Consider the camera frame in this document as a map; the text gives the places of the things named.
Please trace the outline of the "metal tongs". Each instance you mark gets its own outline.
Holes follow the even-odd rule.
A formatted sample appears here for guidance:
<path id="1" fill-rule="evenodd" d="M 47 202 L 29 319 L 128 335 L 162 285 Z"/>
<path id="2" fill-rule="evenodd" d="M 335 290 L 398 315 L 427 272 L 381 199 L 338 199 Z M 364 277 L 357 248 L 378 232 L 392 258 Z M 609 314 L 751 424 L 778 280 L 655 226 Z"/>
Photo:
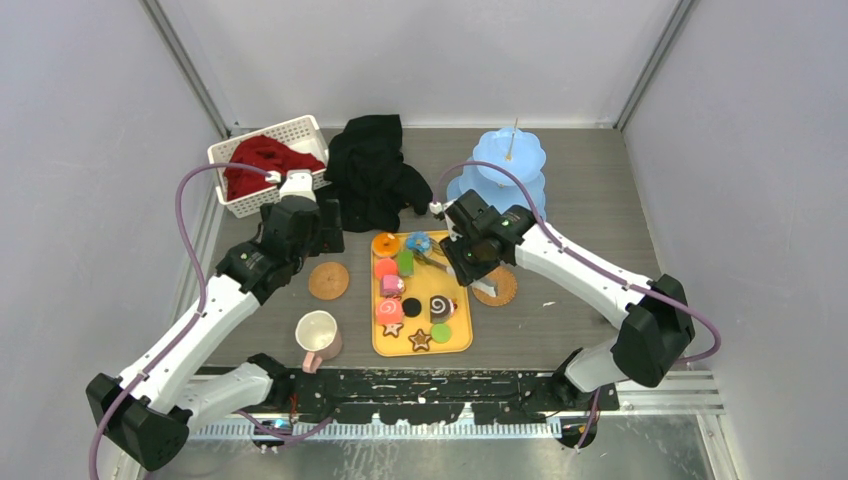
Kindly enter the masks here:
<path id="1" fill-rule="evenodd" d="M 418 261 L 422 264 L 425 264 L 425 265 L 436 267 L 437 269 L 439 269 L 439 270 L 445 272 L 446 274 L 454 277 L 456 280 L 459 280 L 458 275 L 456 274 L 456 272 L 454 271 L 454 269 L 450 265 L 441 263 L 437 260 L 433 260 L 429 256 L 427 256 L 424 253 L 421 253 L 420 251 L 417 251 L 417 250 L 412 250 L 412 254 L 413 254 L 413 258 L 416 261 Z M 488 295 L 489 297 L 496 297 L 497 294 L 498 294 L 496 283 L 492 280 L 487 279 L 487 278 L 481 278 L 481 279 L 475 280 L 472 283 L 470 283 L 469 286 L 473 289 L 476 289 L 476 290 L 482 292 L 485 295 Z"/>

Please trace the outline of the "blue donut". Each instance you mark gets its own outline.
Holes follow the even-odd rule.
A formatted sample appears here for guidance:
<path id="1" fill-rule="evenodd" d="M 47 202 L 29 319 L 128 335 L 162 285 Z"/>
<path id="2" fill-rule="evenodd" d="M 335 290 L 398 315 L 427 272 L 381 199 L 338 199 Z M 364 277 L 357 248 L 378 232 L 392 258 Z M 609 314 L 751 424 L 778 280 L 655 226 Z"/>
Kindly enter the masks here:
<path id="1" fill-rule="evenodd" d="M 407 250 L 421 253 L 425 256 L 429 255 L 433 250 L 432 239 L 426 232 L 423 231 L 409 233 L 404 245 Z"/>

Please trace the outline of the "green roll cake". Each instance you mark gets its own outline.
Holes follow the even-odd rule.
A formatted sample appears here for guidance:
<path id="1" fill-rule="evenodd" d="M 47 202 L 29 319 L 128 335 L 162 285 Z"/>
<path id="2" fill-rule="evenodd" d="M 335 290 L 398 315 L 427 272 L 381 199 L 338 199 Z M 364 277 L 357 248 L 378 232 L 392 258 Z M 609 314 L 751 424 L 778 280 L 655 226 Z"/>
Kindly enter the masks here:
<path id="1" fill-rule="evenodd" d="M 403 278 L 409 278 L 414 275 L 415 259 L 414 254 L 410 250 L 402 250 L 395 256 L 398 275 Z"/>

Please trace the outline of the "chocolate swirl roll cake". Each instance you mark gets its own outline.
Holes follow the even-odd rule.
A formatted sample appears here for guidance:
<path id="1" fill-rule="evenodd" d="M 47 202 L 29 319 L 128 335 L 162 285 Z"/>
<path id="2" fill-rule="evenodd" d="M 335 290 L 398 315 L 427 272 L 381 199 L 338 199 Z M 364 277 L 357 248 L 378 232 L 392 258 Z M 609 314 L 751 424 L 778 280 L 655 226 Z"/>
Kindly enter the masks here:
<path id="1" fill-rule="evenodd" d="M 429 301 L 430 322 L 442 324 L 447 322 L 457 310 L 457 303 L 444 295 L 434 295 Z"/>

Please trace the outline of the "blue three-tier cake stand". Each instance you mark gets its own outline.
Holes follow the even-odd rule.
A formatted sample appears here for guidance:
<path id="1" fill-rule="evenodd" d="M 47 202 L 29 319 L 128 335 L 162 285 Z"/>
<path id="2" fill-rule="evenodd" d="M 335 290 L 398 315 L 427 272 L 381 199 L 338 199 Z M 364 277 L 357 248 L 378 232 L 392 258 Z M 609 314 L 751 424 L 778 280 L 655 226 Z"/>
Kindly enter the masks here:
<path id="1" fill-rule="evenodd" d="M 532 198 L 542 219 L 547 217 L 545 184 L 542 172 L 547 160 L 538 137 L 511 127 L 484 133 L 473 148 L 467 162 L 485 162 L 499 166 L 515 176 Z M 446 188 L 448 200 L 454 200 L 467 190 L 474 190 L 489 205 L 504 213 L 513 205 L 530 208 L 519 186 L 508 176 L 489 167 L 468 165 L 452 179 Z"/>

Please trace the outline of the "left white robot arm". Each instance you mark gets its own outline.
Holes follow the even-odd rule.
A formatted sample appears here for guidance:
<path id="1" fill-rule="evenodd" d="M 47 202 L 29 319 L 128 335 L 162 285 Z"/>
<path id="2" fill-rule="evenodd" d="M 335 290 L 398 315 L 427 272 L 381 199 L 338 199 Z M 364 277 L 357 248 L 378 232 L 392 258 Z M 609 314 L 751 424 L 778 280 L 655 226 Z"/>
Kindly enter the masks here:
<path id="1" fill-rule="evenodd" d="M 243 320 L 288 285 L 306 260 L 344 250 L 338 200 L 285 196 L 260 208 L 253 238 L 231 247 L 202 284 L 194 306 L 116 377 L 86 387 L 103 436 L 147 471 L 170 463 L 190 433 L 241 408 L 285 409 L 285 368 L 264 354 L 222 378 L 191 388 L 190 378 Z"/>

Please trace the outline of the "right woven coaster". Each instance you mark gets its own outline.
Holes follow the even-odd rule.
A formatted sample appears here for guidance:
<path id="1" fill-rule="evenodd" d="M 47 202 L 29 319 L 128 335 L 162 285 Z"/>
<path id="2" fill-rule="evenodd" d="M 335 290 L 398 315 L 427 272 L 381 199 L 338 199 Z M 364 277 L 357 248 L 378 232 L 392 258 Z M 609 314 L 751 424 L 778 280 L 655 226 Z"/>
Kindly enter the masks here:
<path id="1" fill-rule="evenodd" d="M 513 300 L 518 289 L 516 277 L 509 269 L 503 266 L 500 266 L 490 272 L 482 283 L 493 287 L 495 295 L 488 295 L 486 292 L 476 287 L 472 287 L 471 292 L 479 302 L 490 307 L 502 307 L 507 305 Z"/>

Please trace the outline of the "woven coaster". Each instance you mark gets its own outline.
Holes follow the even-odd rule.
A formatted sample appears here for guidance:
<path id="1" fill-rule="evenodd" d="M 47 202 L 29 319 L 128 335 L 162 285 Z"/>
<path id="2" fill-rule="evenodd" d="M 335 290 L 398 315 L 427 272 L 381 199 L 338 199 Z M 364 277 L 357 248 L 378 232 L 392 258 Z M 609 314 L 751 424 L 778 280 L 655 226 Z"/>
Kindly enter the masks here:
<path id="1" fill-rule="evenodd" d="M 500 266 L 490 272 L 482 283 L 493 287 L 495 295 L 488 295 L 486 292 L 476 287 L 472 287 L 471 292 L 479 302 L 490 307 L 502 307 L 507 305 L 513 300 L 518 289 L 516 277 L 509 269 L 503 266 Z"/>
<path id="2" fill-rule="evenodd" d="M 350 285 L 347 268 L 338 262 L 317 265 L 308 280 L 308 291 L 319 300 L 330 301 L 341 297 Z"/>

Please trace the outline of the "red cloth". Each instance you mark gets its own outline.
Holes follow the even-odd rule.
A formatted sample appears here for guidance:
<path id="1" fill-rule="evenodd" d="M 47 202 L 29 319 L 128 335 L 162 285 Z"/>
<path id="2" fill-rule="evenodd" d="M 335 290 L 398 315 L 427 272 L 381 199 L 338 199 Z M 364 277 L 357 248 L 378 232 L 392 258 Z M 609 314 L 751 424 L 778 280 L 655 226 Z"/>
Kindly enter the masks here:
<path id="1" fill-rule="evenodd" d="M 276 171 L 285 176 L 290 170 L 308 169 L 318 171 L 324 163 L 311 153 L 297 152 L 287 145 L 260 135 L 243 141 L 233 152 L 231 163 L 257 167 L 265 171 Z M 256 193 L 271 186 L 263 176 L 238 168 L 224 170 L 227 180 L 227 200 L 232 201 Z"/>

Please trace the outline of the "orange donut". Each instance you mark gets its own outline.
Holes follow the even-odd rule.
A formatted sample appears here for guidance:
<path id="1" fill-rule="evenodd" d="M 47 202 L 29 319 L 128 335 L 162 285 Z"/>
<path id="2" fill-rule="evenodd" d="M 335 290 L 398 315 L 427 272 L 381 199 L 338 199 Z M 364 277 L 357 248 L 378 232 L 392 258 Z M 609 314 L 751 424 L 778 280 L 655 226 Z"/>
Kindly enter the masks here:
<path id="1" fill-rule="evenodd" d="M 401 239 L 393 233 L 382 232 L 371 243 L 371 251 L 378 258 L 395 257 L 401 250 Z"/>

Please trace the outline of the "white plastic basket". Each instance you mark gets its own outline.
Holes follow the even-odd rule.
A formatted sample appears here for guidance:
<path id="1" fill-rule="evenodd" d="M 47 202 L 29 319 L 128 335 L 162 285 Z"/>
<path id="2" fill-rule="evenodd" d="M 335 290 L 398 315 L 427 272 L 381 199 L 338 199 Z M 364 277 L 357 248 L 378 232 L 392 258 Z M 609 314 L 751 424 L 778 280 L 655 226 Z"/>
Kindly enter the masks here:
<path id="1" fill-rule="evenodd" d="M 208 161 L 221 164 L 216 172 L 219 203 L 237 218 L 257 213 L 279 197 L 279 183 L 246 165 L 271 172 L 280 181 L 294 170 L 312 173 L 313 188 L 327 186 L 324 171 L 329 151 L 317 120 L 303 115 L 216 143 L 207 149 Z"/>

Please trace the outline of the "green round macaron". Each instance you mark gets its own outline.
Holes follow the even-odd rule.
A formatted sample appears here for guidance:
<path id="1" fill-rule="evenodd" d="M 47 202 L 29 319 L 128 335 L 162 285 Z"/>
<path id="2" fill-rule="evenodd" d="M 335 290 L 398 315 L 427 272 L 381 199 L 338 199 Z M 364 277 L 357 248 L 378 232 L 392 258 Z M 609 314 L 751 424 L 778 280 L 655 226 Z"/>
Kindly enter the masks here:
<path id="1" fill-rule="evenodd" d="M 452 338 L 452 330 L 445 323 L 433 324 L 430 330 L 432 340 L 439 344 L 445 344 Z"/>

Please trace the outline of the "pink mug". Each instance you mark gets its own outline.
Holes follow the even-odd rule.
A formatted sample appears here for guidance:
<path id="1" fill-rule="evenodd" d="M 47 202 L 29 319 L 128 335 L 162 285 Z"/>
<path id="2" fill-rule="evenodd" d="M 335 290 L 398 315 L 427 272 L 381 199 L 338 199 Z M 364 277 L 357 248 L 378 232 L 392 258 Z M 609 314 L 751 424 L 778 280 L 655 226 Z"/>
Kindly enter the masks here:
<path id="1" fill-rule="evenodd" d="M 315 374 L 324 361 L 338 356 L 343 348 L 336 319 L 323 310 L 309 312 L 298 321 L 295 340 L 305 351 L 302 370 L 307 374 Z"/>

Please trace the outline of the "brown star cookie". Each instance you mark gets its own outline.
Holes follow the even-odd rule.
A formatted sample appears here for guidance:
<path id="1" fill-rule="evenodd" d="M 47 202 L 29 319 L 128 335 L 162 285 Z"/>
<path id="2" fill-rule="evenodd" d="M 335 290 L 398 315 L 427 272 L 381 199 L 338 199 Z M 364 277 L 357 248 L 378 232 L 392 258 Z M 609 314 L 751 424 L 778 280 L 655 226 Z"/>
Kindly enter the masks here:
<path id="1" fill-rule="evenodd" d="M 403 329 L 404 324 L 402 322 L 383 324 L 382 325 L 382 335 L 384 337 L 392 337 L 398 338 L 400 336 L 400 332 Z"/>
<path id="2" fill-rule="evenodd" d="M 413 353 L 429 352 L 433 341 L 432 336 L 426 333 L 423 329 L 418 329 L 414 334 L 408 337 L 411 343 Z"/>

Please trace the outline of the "brown star cookie left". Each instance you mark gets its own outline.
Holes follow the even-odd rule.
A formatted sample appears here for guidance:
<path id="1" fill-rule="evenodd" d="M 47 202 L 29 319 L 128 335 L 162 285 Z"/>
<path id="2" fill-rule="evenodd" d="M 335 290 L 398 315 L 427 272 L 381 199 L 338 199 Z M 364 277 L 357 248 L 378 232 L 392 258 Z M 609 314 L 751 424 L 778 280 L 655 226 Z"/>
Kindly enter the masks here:
<path id="1" fill-rule="evenodd" d="M 392 337 L 398 338 L 400 336 L 400 332 L 403 329 L 404 324 L 402 322 L 383 324 L 382 325 L 382 335 L 384 337 Z"/>

